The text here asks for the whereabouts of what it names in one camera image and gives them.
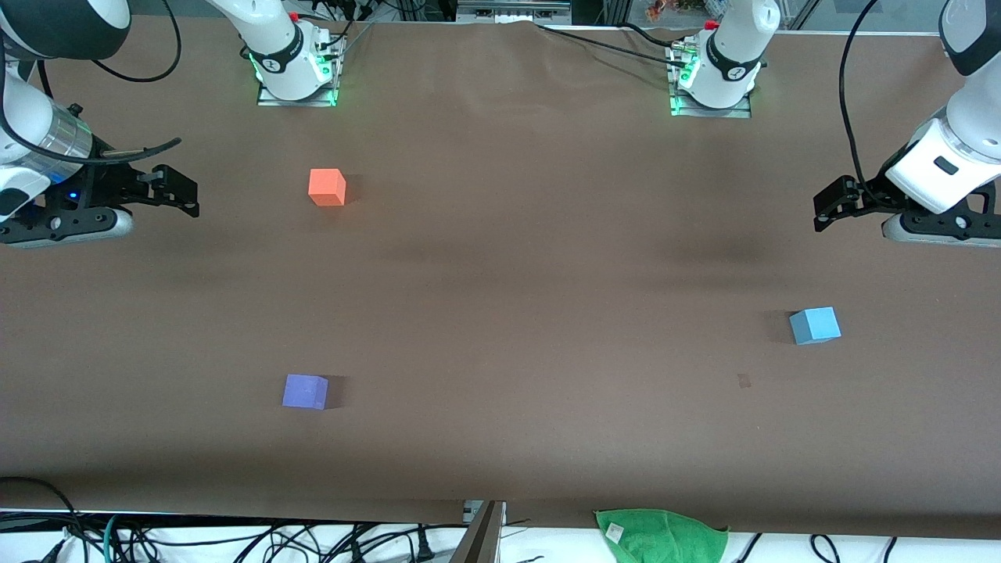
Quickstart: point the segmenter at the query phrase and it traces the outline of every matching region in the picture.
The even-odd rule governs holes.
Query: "orange cube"
[[[337,168],[309,170],[309,197],[320,207],[344,204],[347,182]]]

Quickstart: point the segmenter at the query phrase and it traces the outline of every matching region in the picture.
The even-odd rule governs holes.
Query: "purple cube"
[[[322,411],[326,407],[326,378],[288,374],[281,406]]]

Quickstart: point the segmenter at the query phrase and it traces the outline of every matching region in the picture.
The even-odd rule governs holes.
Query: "brown table surface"
[[[181,25],[157,84],[50,66],[112,144],[181,136],[142,166],[196,179],[202,216],[0,250],[3,474],[89,509],[500,498],[537,525],[644,506],[1001,537],[1001,252],[812,228],[851,170],[843,37],[776,37],[754,117],[711,120],[670,115],[658,63],[530,24],[376,25],[338,107],[259,108],[229,24]],[[148,75],[172,41],[136,18],[111,63]],[[851,65],[870,174],[961,84],[932,37],[860,37]],[[346,174],[345,207],[312,204],[313,167]],[[844,337],[794,346],[787,312],[823,306]],[[282,408],[289,373],[333,377],[339,408]]]

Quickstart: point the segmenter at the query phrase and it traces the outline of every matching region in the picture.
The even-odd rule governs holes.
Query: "metal bracket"
[[[664,54],[670,61],[682,61],[685,67],[667,65],[668,93],[671,95],[671,114],[689,115],[692,117],[728,117],[748,119],[751,117],[751,96],[744,94],[741,101],[733,107],[715,109],[697,102],[692,94],[679,86],[687,73],[699,64],[699,42],[695,35],[690,35],[681,41],[675,41],[670,47],[664,48]]]
[[[462,534],[449,563],[495,563],[500,528],[507,512],[508,503],[485,501],[476,511],[472,524]]]

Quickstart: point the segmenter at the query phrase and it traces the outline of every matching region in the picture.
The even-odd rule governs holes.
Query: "blue cube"
[[[322,411],[326,408],[326,378],[289,374],[281,406]]]
[[[820,344],[841,336],[833,307],[801,311],[790,317],[789,323],[793,326],[793,336],[799,346]]]

